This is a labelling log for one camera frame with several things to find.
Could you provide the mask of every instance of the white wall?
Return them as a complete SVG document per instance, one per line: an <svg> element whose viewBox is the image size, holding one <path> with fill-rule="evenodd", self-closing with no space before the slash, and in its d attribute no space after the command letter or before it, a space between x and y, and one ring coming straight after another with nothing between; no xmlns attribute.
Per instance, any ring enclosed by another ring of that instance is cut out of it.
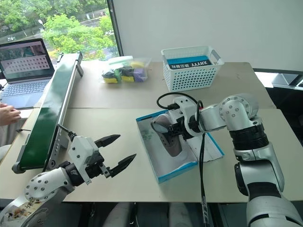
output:
<svg viewBox="0 0 303 227"><path fill-rule="evenodd" d="M225 61L303 70L302 0L114 0L125 55L211 45Z"/></svg>

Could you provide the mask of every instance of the laptop screen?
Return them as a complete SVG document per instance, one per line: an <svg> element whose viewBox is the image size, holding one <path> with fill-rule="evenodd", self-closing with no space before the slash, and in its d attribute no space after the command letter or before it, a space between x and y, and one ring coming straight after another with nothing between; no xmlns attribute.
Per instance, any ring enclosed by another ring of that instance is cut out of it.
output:
<svg viewBox="0 0 303 227"><path fill-rule="evenodd" d="M0 45L0 69L8 82L50 78L54 73L42 39Z"/></svg>

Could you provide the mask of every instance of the green conveyor belt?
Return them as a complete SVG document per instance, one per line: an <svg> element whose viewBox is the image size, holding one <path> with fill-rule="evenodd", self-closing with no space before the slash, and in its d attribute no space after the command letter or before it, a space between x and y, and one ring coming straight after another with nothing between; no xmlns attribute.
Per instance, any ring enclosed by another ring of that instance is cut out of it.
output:
<svg viewBox="0 0 303 227"><path fill-rule="evenodd" d="M62 104L78 54L66 54L57 69L39 116L27 141L18 168L21 171L43 168L52 149Z"/></svg>

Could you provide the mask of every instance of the window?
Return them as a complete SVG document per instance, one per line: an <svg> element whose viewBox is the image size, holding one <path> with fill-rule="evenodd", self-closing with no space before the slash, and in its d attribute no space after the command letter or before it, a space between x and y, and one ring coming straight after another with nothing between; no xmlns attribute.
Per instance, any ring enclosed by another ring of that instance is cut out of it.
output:
<svg viewBox="0 0 303 227"><path fill-rule="evenodd" d="M54 64L60 52L81 50L84 60L121 53L106 0L0 0L0 43L32 38L43 38Z"/></svg>

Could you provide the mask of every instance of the person's hand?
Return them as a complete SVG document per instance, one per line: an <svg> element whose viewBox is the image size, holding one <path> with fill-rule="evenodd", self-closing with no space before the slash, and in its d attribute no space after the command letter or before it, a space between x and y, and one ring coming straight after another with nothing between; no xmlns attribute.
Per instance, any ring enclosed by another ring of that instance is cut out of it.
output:
<svg viewBox="0 0 303 227"><path fill-rule="evenodd" d="M0 104L0 126L16 123L20 117L20 111L11 105Z"/></svg>

